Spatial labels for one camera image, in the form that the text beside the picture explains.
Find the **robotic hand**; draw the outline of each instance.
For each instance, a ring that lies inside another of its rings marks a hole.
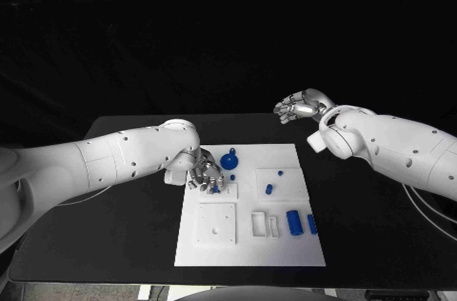
[[[457,201],[457,138],[437,128],[356,106],[338,106],[309,88],[276,106],[281,123],[312,117],[319,130],[307,138],[316,152],[367,160],[374,170],[411,187]]]
[[[224,189],[222,170],[182,119],[74,143],[0,148],[0,253],[64,201],[162,169],[168,184],[183,185],[189,172],[191,188]]]

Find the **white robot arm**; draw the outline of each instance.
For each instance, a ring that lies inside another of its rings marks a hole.
[[[457,138],[437,128],[356,106],[336,106],[315,89],[276,106],[283,123],[313,117],[319,130],[307,138],[316,152],[367,160],[398,182],[457,201]]]
[[[163,168],[168,184],[183,185],[189,171],[192,188],[202,185],[214,193],[218,185],[222,190],[221,168],[182,119],[75,143],[0,148],[0,253],[52,207]]]

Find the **blue cylinder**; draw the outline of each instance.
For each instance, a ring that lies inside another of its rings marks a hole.
[[[267,194],[271,194],[271,191],[274,190],[274,187],[273,187],[273,185],[271,184],[268,184],[267,185],[267,191],[266,191],[266,193]]]
[[[310,224],[312,234],[317,234],[317,229],[316,229],[313,214],[309,214],[309,215],[307,215],[307,223]]]
[[[225,170],[232,170],[238,166],[238,157],[235,156],[235,149],[231,148],[228,154],[221,158],[221,166]]]
[[[303,227],[302,227],[299,212],[296,210],[287,212],[287,221],[289,221],[290,234],[293,236],[302,235]]]

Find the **white cable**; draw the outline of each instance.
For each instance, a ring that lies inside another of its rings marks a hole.
[[[414,206],[417,207],[418,212],[420,212],[420,213],[423,214],[423,216],[427,218],[429,222],[439,228],[439,230],[441,231],[441,233],[443,233],[444,235],[450,236],[450,237],[457,241],[457,237],[454,237],[454,236],[433,222],[433,220],[431,220],[431,219],[429,218],[429,216],[424,214],[423,210],[420,209],[420,207],[417,206],[417,204],[416,204],[416,202],[414,202],[414,200],[413,200],[413,197],[411,197],[411,195],[410,195],[410,192],[408,192],[408,189],[407,189],[407,187],[405,187],[405,184],[403,184],[403,188],[404,188],[405,191],[407,191],[408,198],[410,198],[410,200],[411,200]]]
[[[93,195],[93,196],[88,197],[87,199],[84,199],[84,200],[81,200],[81,201],[77,201],[77,202],[59,204],[58,207],[62,207],[62,206],[65,206],[65,205],[74,205],[74,204],[83,203],[84,201],[88,201],[90,199],[93,199],[93,197],[97,197],[101,193],[104,193],[111,187],[113,187],[113,186],[110,185],[100,193],[97,193],[95,195]]]
[[[417,197],[420,198],[420,200],[423,201],[423,203],[427,205],[429,209],[441,217],[444,217],[447,220],[450,220],[453,223],[457,224],[457,220],[454,220],[453,218],[450,218],[447,215],[444,215],[441,212],[439,212],[431,205],[426,202],[426,200],[423,199],[423,197],[420,196],[420,194],[417,193],[417,190],[410,186],[410,188],[413,189],[414,193],[417,194]]]

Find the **table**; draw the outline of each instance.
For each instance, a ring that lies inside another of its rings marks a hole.
[[[165,184],[160,172],[45,214],[13,260],[13,281],[457,288],[457,243],[365,160],[315,153],[312,119],[281,125],[274,114],[110,116],[87,138],[173,118],[196,125],[202,145],[296,144],[328,267],[173,267],[183,186]]]

